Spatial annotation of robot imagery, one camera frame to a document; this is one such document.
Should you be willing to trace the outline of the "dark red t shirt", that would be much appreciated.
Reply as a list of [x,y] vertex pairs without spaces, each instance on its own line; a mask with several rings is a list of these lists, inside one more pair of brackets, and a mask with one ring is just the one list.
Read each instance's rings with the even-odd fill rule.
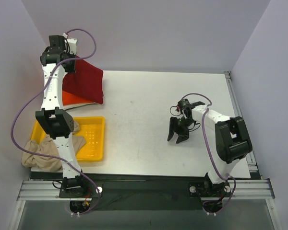
[[103,104],[103,70],[85,60],[75,62],[75,72],[68,73],[63,79],[62,91],[72,93],[92,103]]

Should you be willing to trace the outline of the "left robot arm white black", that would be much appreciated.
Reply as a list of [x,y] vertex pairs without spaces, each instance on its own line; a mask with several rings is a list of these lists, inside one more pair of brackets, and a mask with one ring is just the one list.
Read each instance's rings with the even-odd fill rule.
[[65,35],[49,36],[49,46],[40,57],[45,89],[36,119],[44,132],[52,138],[62,164],[62,190],[76,197],[87,193],[87,184],[81,176],[72,143],[74,120],[63,108],[62,85],[65,74],[75,71],[76,42]]

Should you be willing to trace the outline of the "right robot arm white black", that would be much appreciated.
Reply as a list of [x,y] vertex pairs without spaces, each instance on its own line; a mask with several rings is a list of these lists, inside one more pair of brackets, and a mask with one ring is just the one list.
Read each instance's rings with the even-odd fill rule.
[[[231,176],[231,172],[236,164],[250,152],[252,152],[252,142],[249,137],[244,119],[241,116],[231,117],[223,115],[199,101],[190,103],[183,98],[178,101],[176,111],[169,120],[169,132],[167,141],[171,141],[177,135],[176,143],[187,141],[190,137],[191,125],[200,124],[208,156],[212,164],[212,169],[205,175],[206,181],[203,183],[204,192],[213,196],[220,190],[220,184],[224,183]],[[215,132],[215,144],[217,156],[212,155],[206,135],[206,128]]]

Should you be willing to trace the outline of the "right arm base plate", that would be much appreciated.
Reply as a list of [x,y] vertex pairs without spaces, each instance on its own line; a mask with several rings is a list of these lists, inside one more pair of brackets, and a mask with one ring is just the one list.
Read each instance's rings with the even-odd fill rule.
[[220,184],[212,184],[209,182],[189,182],[188,193],[190,197],[229,197],[231,195],[231,188],[229,182]]

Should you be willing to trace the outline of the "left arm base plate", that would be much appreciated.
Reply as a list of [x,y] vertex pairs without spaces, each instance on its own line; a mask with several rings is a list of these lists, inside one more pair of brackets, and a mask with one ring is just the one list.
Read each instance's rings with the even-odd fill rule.
[[65,184],[59,189],[59,198],[100,198],[102,197],[103,185],[95,188],[90,183]]

